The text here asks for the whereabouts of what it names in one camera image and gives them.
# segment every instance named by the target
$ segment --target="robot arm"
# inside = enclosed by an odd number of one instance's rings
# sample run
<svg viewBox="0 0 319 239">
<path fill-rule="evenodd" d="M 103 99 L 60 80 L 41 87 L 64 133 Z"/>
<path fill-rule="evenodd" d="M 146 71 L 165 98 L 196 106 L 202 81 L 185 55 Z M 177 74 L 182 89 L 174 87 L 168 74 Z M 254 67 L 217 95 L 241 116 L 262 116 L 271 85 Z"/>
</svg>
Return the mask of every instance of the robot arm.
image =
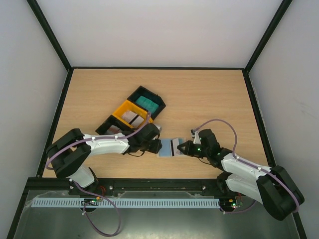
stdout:
<svg viewBox="0 0 319 239">
<path fill-rule="evenodd" d="M 132 132 L 124 131 L 103 138 L 100 135 L 83 134 L 80 129 L 75 128 L 49 146 L 46 153 L 51 158 L 66 146 L 76 141 L 91 138 L 90 141 L 76 145 L 74 150 L 70 148 L 59 154 L 51 164 L 57 178 L 70 178 L 82 188 L 94 191 L 97 186 L 97 178 L 92 169 L 83 165 L 88 157 L 106 153 L 125 154 L 138 150 L 158 153 L 161 149 L 161 142 L 158 139 L 159 131 L 158 127 L 149 123 L 132 137 L 125 138 Z"/>
<path fill-rule="evenodd" d="M 283 220 L 296 209 L 296 203 L 285 188 L 268 173 L 275 175 L 293 193 L 299 205 L 305 199 L 289 174 L 281 166 L 262 166 L 244 159 L 227 148 L 220 147 L 213 132 L 204 129 L 192 132 L 194 141 L 187 141 L 177 148 L 185 155 L 206 157 L 210 164 L 223 171 L 217 177 L 220 191 L 244 194 L 264 205 L 268 213 Z"/>
</svg>

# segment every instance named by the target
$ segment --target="white wall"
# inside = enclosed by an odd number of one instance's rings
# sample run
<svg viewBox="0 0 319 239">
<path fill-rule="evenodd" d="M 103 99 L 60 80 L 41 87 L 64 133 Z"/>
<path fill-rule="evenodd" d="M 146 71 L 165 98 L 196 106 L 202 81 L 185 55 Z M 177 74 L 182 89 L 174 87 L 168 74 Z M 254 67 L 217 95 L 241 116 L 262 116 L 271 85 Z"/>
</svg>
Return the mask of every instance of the white wall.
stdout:
<svg viewBox="0 0 319 239">
<path fill-rule="evenodd" d="M 281 0 L 38 0 L 72 66 L 245 67 Z"/>
<path fill-rule="evenodd" d="M 0 238 L 35 176 L 66 71 L 25 0 L 0 7 Z"/>
<path fill-rule="evenodd" d="M 275 160 L 305 196 L 300 215 L 318 238 L 319 1 L 295 0 L 251 71 Z"/>
</svg>

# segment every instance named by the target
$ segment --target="gray floor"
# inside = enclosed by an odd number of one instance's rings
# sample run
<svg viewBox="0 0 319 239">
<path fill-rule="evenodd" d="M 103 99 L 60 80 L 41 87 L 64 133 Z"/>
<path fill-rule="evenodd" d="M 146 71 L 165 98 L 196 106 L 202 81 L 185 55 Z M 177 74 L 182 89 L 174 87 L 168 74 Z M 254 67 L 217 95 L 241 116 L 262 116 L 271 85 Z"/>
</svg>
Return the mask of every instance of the gray floor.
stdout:
<svg viewBox="0 0 319 239">
<path fill-rule="evenodd" d="M 38 192 L 32 192 L 29 199 Z M 123 226 L 117 239 L 297 239 L 292 216 L 279 222 L 262 205 L 239 215 L 218 209 L 121 209 Z M 113 233 L 114 209 L 95 210 L 96 226 Z M 78 208 L 31 208 L 22 213 L 15 239 L 101 239 Z"/>
</svg>

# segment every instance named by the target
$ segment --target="teal cloth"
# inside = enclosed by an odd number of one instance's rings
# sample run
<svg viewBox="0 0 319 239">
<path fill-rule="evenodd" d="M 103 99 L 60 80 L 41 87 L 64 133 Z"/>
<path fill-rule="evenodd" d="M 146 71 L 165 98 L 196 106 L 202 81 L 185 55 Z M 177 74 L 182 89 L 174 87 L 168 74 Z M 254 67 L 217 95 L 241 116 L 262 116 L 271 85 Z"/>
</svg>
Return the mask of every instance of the teal cloth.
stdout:
<svg viewBox="0 0 319 239">
<path fill-rule="evenodd" d="M 147 99 L 144 96 L 140 96 L 136 101 L 136 104 L 142 106 L 147 111 L 151 112 L 151 114 L 154 114 L 155 111 L 158 109 L 158 104 L 154 103 L 150 99 Z"/>
</svg>

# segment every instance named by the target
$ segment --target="wooden table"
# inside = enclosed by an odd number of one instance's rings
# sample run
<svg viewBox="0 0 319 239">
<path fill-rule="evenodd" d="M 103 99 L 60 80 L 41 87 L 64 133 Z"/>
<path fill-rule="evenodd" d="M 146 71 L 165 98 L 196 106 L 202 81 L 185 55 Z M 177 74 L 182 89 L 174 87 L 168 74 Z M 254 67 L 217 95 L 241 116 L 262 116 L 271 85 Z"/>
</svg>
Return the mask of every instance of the wooden table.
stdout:
<svg viewBox="0 0 319 239">
<path fill-rule="evenodd" d="M 95 129 L 138 87 L 160 95 L 166 108 L 154 123 L 161 138 L 191 139 L 190 130 L 207 120 L 230 122 L 238 133 L 237 153 L 267 165 L 243 74 L 240 70 L 113 70 L 75 69 L 53 141 L 73 128 L 95 135 Z M 234 135 L 221 123 L 211 128 L 222 147 L 232 149 Z M 158 158 L 104 154 L 88 158 L 99 178 L 216 178 L 221 171 L 197 158 Z M 55 177 L 45 170 L 44 177 Z"/>
</svg>

